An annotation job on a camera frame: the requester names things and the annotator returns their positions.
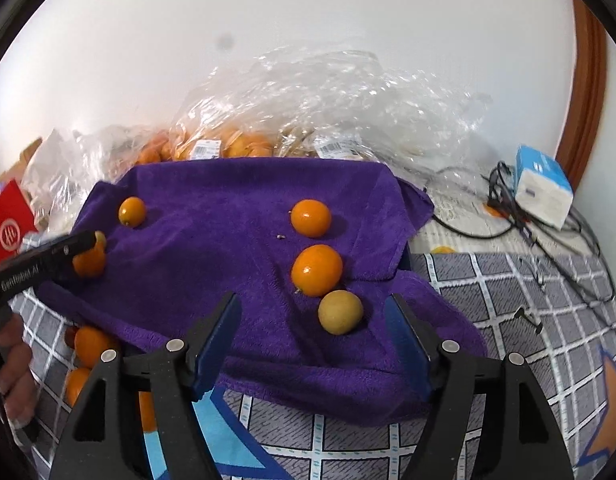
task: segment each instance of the white wall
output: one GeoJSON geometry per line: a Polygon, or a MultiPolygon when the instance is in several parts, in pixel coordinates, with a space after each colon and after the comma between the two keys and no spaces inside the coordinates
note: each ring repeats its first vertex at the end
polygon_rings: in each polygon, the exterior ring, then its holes
{"type": "Polygon", "coordinates": [[[555,152],[571,0],[48,0],[0,64],[0,170],[54,126],[168,121],[217,64],[306,40],[488,93],[483,133],[503,156],[555,152]]]}
{"type": "Polygon", "coordinates": [[[601,123],[574,205],[594,229],[616,282],[616,44],[610,37],[601,123]]]}

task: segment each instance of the tissue box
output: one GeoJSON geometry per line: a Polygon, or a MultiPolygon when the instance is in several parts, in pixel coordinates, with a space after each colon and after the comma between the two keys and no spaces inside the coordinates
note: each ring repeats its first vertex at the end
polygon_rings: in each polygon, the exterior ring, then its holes
{"type": "Polygon", "coordinates": [[[516,152],[514,196],[521,208],[561,229],[572,205],[572,188],[553,158],[529,146],[516,152]]]}

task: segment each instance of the blue gripper pad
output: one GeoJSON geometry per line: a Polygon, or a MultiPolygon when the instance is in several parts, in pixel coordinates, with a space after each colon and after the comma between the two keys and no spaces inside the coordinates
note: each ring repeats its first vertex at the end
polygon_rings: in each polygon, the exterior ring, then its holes
{"type": "Polygon", "coordinates": [[[214,387],[240,323],[241,301],[233,295],[195,361],[195,382],[192,388],[199,397],[214,387]]]}
{"type": "Polygon", "coordinates": [[[385,302],[386,326],[397,350],[406,380],[422,400],[428,400],[433,388],[429,381],[430,361],[399,304],[391,296],[385,302]]]}

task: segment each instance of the orange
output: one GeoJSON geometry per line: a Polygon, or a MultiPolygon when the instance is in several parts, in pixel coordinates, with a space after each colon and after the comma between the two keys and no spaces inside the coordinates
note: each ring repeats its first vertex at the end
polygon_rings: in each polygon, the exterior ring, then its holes
{"type": "Polygon", "coordinates": [[[168,132],[166,130],[161,130],[148,141],[145,147],[159,150],[166,142],[168,142],[168,132]]]}
{"type": "Polygon", "coordinates": [[[119,206],[119,221],[126,227],[137,227],[146,220],[146,204],[140,198],[131,196],[119,206]]]}
{"type": "Polygon", "coordinates": [[[343,269],[338,252],[327,245],[313,245],[297,256],[290,277],[297,290],[316,298],[335,288],[343,269]]]}
{"type": "Polygon", "coordinates": [[[170,145],[169,140],[164,142],[164,144],[162,145],[161,149],[159,150],[159,156],[164,162],[166,162],[167,160],[172,160],[172,146],[170,145]]]}
{"type": "Polygon", "coordinates": [[[272,156],[272,149],[265,146],[255,146],[248,156],[272,156]]]}
{"type": "Polygon", "coordinates": [[[74,335],[74,351],[86,368],[94,368],[101,354],[117,348],[117,342],[108,334],[92,326],[82,326],[74,335]]]}
{"type": "Polygon", "coordinates": [[[72,268],[80,278],[98,278],[106,268],[106,254],[100,244],[72,259],[72,268]]]}
{"type": "Polygon", "coordinates": [[[188,160],[190,158],[190,153],[192,153],[194,147],[194,142],[191,142],[190,144],[185,144],[184,146],[179,146],[175,150],[175,155],[172,157],[172,160],[188,160]]]}
{"type": "Polygon", "coordinates": [[[157,148],[144,148],[137,158],[137,165],[139,166],[143,164],[153,164],[155,162],[161,162],[161,155],[157,148]]]}
{"type": "Polygon", "coordinates": [[[225,149],[223,156],[229,158],[236,156],[272,156],[272,150],[273,146],[264,134],[241,134],[232,140],[232,143],[225,149]]]}
{"type": "Polygon", "coordinates": [[[73,408],[77,397],[82,392],[83,385],[86,384],[90,370],[88,368],[77,368],[68,374],[66,379],[66,402],[73,408]]]}
{"type": "Polygon", "coordinates": [[[319,238],[326,234],[332,222],[330,209],[318,200],[301,200],[290,211],[290,223],[301,235],[319,238]]]}
{"type": "Polygon", "coordinates": [[[485,209],[486,213],[488,213],[490,216],[493,216],[495,218],[505,218],[505,216],[500,211],[494,209],[485,202],[483,203],[483,209],[485,209]]]}
{"type": "Polygon", "coordinates": [[[234,139],[230,146],[225,149],[224,156],[228,158],[233,158],[237,156],[248,156],[249,150],[249,142],[248,136],[245,134],[241,134],[239,137],[234,139]]]}
{"type": "Polygon", "coordinates": [[[96,245],[101,247],[104,251],[106,250],[106,245],[108,241],[106,240],[106,235],[104,235],[103,231],[95,231],[95,238],[97,239],[96,245]]]}
{"type": "Polygon", "coordinates": [[[447,245],[440,245],[438,247],[435,247],[434,249],[432,249],[432,251],[430,251],[430,254],[452,254],[452,253],[456,253],[457,251],[455,251],[453,248],[448,247],[447,245]]]}
{"type": "Polygon", "coordinates": [[[154,402],[150,392],[139,392],[139,412],[142,416],[144,433],[157,430],[157,419],[154,416],[154,402]]]}

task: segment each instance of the orange star pattern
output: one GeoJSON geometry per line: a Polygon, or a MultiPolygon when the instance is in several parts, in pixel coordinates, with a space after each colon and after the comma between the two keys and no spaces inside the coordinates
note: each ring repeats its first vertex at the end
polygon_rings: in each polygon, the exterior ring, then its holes
{"type": "Polygon", "coordinates": [[[579,459],[578,466],[601,456],[609,457],[616,450],[616,363],[602,348],[601,355],[607,405],[601,415],[599,426],[579,459]]]}

